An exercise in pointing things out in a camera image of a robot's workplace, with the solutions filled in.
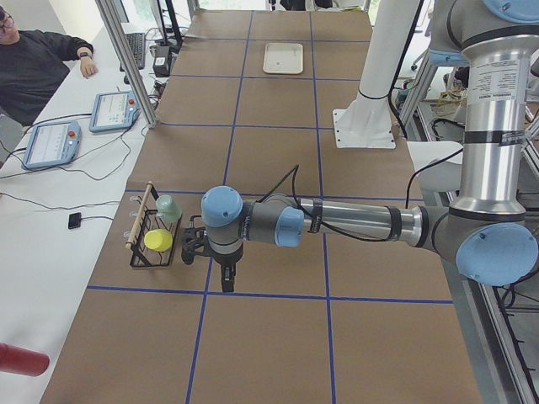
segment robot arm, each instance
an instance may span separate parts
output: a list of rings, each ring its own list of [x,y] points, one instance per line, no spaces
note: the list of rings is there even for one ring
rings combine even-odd
[[[185,233],[184,261],[194,255],[215,258],[223,291],[233,291],[244,240],[295,247],[308,230],[367,242],[405,241],[440,254],[484,284],[510,284],[532,270],[539,249],[522,225],[526,212],[516,200],[516,186],[526,83],[531,55],[539,48],[539,2],[437,0],[432,28],[430,50],[438,59],[454,61],[462,53],[470,63],[461,189],[449,209],[400,210],[283,195],[243,201],[234,189],[217,187],[202,200],[205,227],[191,222]]]

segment blue joint cap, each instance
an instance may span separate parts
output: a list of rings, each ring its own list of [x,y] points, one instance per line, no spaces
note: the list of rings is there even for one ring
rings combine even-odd
[[[236,189],[215,187],[202,197],[202,220],[209,227],[223,227],[235,221],[242,208],[242,197]]]
[[[458,271],[491,286],[512,284],[537,261],[536,238],[516,223],[496,223],[469,236],[456,252]]]
[[[537,0],[483,0],[483,2],[499,19],[515,24],[539,23]]]
[[[301,210],[286,206],[280,213],[275,227],[275,244],[279,247],[297,247],[302,240],[304,214]]]
[[[470,66],[470,62],[460,52],[429,49],[433,66]]]

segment tablet with blue frame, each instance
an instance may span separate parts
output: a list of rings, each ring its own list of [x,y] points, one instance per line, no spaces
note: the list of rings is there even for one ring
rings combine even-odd
[[[93,133],[130,128],[140,109],[132,91],[102,93],[95,97],[89,129]]]
[[[76,120],[36,125],[23,158],[23,168],[60,166],[69,163],[77,154],[81,127]]]

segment light green object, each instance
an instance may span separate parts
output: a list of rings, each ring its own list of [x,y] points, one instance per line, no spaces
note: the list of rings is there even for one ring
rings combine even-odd
[[[162,253],[172,246],[172,233],[165,229],[150,230],[144,235],[144,244],[153,251]]]
[[[161,195],[156,202],[157,212],[161,214],[163,221],[172,225],[182,217],[182,210],[170,195]]]

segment yellow object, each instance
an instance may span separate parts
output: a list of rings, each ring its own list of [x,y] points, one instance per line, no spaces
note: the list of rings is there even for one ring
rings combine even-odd
[[[172,246],[172,234],[165,229],[150,230],[144,236],[144,244],[153,251],[162,253]]]

